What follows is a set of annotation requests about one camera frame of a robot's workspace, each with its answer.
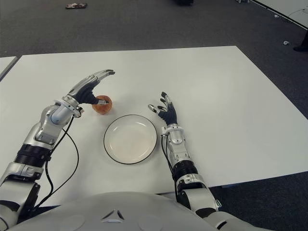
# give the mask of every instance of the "wire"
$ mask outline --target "wire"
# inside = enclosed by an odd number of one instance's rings
[[[61,184],[61,185],[52,193],[52,195],[53,195],[56,191],[58,191],[63,185],[65,185],[65,184],[72,178],[72,176],[75,174],[75,172],[76,172],[76,170],[77,170],[77,168],[78,168],[78,164],[79,164],[79,151],[78,151],[78,148],[77,148],[77,146],[76,146],[76,144],[75,144],[73,138],[72,138],[68,133],[66,133],[66,134],[67,134],[67,136],[70,138],[70,140],[73,142],[73,144],[74,144],[74,146],[75,146],[76,153],[77,153],[77,163],[76,163],[76,167],[75,167],[73,173],[71,174],[71,176],[70,176],[69,178],[67,178],[67,180],[64,181],[64,183]]]
[[[290,17],[292,14],[296,13],[296,12],[299,12],[299,11],[304,11],[305,9],[300,9],[300,10],[297,10],[297,11],[294,11],[293,13],[289,14],[288,17]]]
[[[50,156],[51,156],[51,154],[55,151],[55,149],[58,147],[58,145],[61,143],[61,141],[64,139],[64,137],[66,136],[66,135],[68,135],[68,130],[70,129],[70,127],[71,127],[71,125],[72,125],[72,122],[73,122],[73,120],[74,120],[74,117],[72,117],[72,119],[71,119],[71,121],[69,122],[69,124],[68,124],[68,126],[67,126],[67,129],[66,130],[64,130],[64,129],[62,129],[63,131],[64,131],[64,134],[63,134],[63,136],[59,139],[59,141],[56,143],[56,145],[54,146],[54,148],[51,150],[51,152],[50,152]],[[79,153],[78,153],[78,150],[77,150],[77,155],[78,155],[78,161],[77,161],[77,165],[78,165],[78,162],[79,162]],[[49,171],[48,171],[48,162],[49,162],[50,160],[47,160],[46,161],[46,164],[45,164],[45,172],[46,172],[46,177],[47,177],[47,180],[48,180],[48,182],[49,182],[49,184],[50,184],[50,187],[51,187],[51,189],[50,189],[50,192],[49,192],[49,194],[47,195],[47,196],[45,196],[34,208],[33,208],[33,210],[36,210],[38,207],[40,207],[54,192],[53,192],[53,182],[52,182],[52,180],[51,180],[51,178],[50,178],[50,176],[49,176]]]
[[[305,9],[300,9],[300,10],[297,10],[297,11],[294,11],[292,13],[290,13],[287,17],[290,17],[292,14],[296,13],[296,12],[299,12],[299,11],[304,11]],[[286,22],[286,23],[293,23],[292,21],[290,21],[290,19],[287,19],[287,18],[284,18],[283,16],[281,17],[281,20],[283,22]]]
[[[171,171],[171,173],[172,173],[172,165],[170,164],[170,161],[169,161],[169,159],[168,159],[167,153],[166,153],[165,150],[164,150],[164,146],[163,146],[163,136],[161,136],[161,137],[162,137],[162,139],[161,139],[162,150],[163,150],[164,156],[165,156],[165,158],[166,158],[166,160],[167,160],[167,162],[168,162],[169,169],[170,169],[170,171]]]
[[[163,136],[162,136],[161,146],[162,146],[162,149],[163,149],[163,153],[164,153],[164,156],[165,156],[165,158],[166,158],[166,160],[168,162],[169,169],[170,169],[171,173],[173,174],[172,165],[171,165],[171,163],[170,163],[170,161],[168,159],[168,147],[167,147],[167,145],[168,145],[168,135],[167,135],[167,138],[166,138],[166,151],[165,151],[164,150],[164,146],[163,146]],[[175,196],[177,196],[178,195],[178,190],[177,190],[176,182],[174,182],[174,191],[175,191]]]

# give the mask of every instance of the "white plate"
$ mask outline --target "white plate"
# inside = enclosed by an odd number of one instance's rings
[[[107,128],[104,147],[113,160],[135,164],[152,153],[156,141],[156,129],[150,120],[141,115],[125,115]]]

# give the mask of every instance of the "floor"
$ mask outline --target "floor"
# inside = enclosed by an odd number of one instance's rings
[[[308,118],[308,53],[292,50],[306,31],[273,12],[235,0],[195,0],[191,7],[87,0],[86,9],[66,10],[72,2],[0,0],[0,57],[236,45]],[[307,179],[306,172],[212,191],[222,210],[256,226],[301,231],[308,227]]]

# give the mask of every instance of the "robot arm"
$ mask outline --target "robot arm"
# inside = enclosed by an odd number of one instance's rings
[[[162,128],[162,137],[167,139],[167,149],[169,150],[167,160],[175,182],[177,202],[218,230],[266,231],[266,229],[254,227],[229,213],[218,212],[221,204],[215,200],[202,176],[198,174],[198,170],[185,147],[184,130],[178,125],[172,101],[164,92],[161,96],[163,98],[160,101],[165,104],[165,107],[155,107],[151,104],[148,107],[167,124],[167,127]]]
[[[40,179],[43,165],[50,160],[62,128],[72,116],[81,116],[83,110],[79,104],[109,103],[98,100],[92,90],[114,73],[104,70],[84,78],[60,101],[55,101],[55,105],[43,110],[40,121],[32,127],[15,160],[0,178],[0,231],[14,226],[19,216],[33,208],[40,188],[35,181]]]
[[[148,105],[167,124],[162,128],[167,139],[168,162],[171,164],[172,178],[179,203],[192,210],[200,217],[218,211],[220,203],[214,199],[202,176],[198,174],[192,158],[185,147],[184,129],[178,125],[177,114],[170,97],[162,92],[160,99],[165,107]]]

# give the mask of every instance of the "apple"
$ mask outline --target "apple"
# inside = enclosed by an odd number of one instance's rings
[[[96,98],[99,99],[99,100],[106,100],[109,103],[105,104],[105,105],[92,104],[93,109],[97,113],[102,114],[102,115],[108,113],[111,110],[111,108],[112,108],[112,101],[111,101],[111,99],[108,96],[106,96],[106,95],[99,95],[99,96],[96,96]]]

